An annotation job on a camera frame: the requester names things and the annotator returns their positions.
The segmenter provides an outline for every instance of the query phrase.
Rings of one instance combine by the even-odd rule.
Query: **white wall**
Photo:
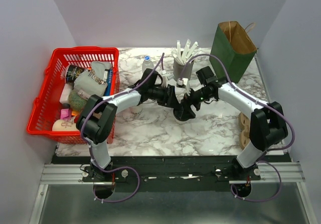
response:
[[[171,47],[190,38],[212,46],[219,22],[256,22],[259,46],[285,0],[55,0],[76,43]]]
[[[291,156],[299,160],[321,222],[321,0],[287,0],[258,51],[272,100],[296,130]]]
[[[0,223],[24,224],[54,144],[26,134],[52,51],[75,45],[53,0],[0,0]]]

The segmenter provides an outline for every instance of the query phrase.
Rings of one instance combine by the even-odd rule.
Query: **clear plastic bottle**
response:
[[[154,63],[151,61],[149,56],[144,57],[144,61],[142,63],[142,72],[144,73],[147,68],[154,68]]]

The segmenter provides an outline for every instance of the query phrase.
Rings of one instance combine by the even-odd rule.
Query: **robotic arm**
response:
[[[154,71],[150,78],[137,90],[128,93],[129,90],[146,80],[151,71],[151,69],[147,69],[141,80],[124,91],[126,94],[115,97],[108,103],[102,104],[96,110],[96,113],[101,113],[99,119],[91,116],[87,122],[84,128],[84,136],[91,143],[90,148],[92,148],[93,156],[101,168],[106,168],[111,161],[108,154],[106,138],[112,130],[115,115],[131,106],[137,106],[148,99],[156,100],[161,106],[173,108],[174,116],[179,121],[194,119],[196,115],[191,109],[191,106],[193,105],[196,110],[199,110],[201,103],[211,98],[228,102],[250,118],[251,141],[232,162],[231,167],[234,176],[253,166],[256,160],[261,157],[270,146],[279,143],[288,134],[283,119],[267,108],[261,107],[257,102],[250,101],[235,91],[225,78],[217,79],[210,67],[202,68],[196,72],[200,83],[203,85],[203,87],[197,91],[190,88],[188,79],[178,81],[178,87],[184,87],[186,89],[184,98],[180,103],[176,98],[174,86],[168,85],[167,87],[161,87],[155,85],[157,76],[159,76],[156,71]],[[110,96],[100,98],[93,95],[89,98],[77,122],[77,129],[80,130],[82,128],[84,120],[90,111],[99,102],[107,98],[110,98]],[[282,107],[279,103],[273,102],[266,104],[283,114]]]

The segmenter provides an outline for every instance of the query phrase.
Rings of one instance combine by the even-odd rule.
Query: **green paper bag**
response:
[[[245,29],[236,21],[219,23],[211,50],[212,55],[221,59],[231,80],[235,83],[240,81],[257,51]],[[216,76],[224,77],[225,73],[220,63],[213,57],[210,57],[210,62]]]

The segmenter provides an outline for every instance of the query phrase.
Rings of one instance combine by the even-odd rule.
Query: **marble countertop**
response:
[[[164,68],[172,72],[173,58],[170,48],[119,48],[120,91],[141,78],[141,65],[145,55],[157,63],[162,55]],[[210,53],[210,48],[199,53]],[[199,89],[200,83],[195,72],[210,66],[208,57],[199,57],[194,62],[190,85]],[[244,76],[237,84],[257,98],[266,100],[262,80],[253,59]],[[178,100],[183,97],[182,89],[176,89]],[[178,124],[170,108],[157,103],[143,104],[142,111],[135,114],[130,109],[119,113],[115,124],[115,137],[108,145],[111,156],[186,156],[186,155],[238,155],[239,147],[238,114],[236,108],[224,101],[202,104],[195,111],[196,118]],[[59,143],[58,156],[89,156],[87,145],[66,145]]]

